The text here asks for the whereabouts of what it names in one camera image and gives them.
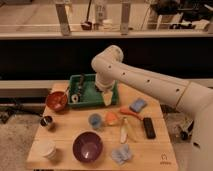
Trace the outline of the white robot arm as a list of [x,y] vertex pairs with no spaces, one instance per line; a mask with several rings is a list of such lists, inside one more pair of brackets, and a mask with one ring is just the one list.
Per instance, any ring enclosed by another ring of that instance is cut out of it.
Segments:
[[119,81],[190,115],[194,128],[187,171],[213,171],[213,89],[126,65],[123,58],[121,48],[110,45],[92,59],[98,89],[111,90]]

